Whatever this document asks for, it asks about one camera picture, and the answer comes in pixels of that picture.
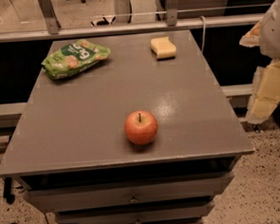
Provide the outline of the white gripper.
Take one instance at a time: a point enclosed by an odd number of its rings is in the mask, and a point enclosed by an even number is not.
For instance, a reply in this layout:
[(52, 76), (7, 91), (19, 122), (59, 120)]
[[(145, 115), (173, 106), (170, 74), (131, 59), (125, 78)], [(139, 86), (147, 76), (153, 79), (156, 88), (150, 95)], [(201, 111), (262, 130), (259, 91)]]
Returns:
[(258, 22), (239, 40), (243, 47), (260, 46), (261, 53), (273, 59), (267, 67), (259, 66), (253, 74), (252, 95), (246, 122), (266, 121), (280, 103), (280, 0), (275, 0)]

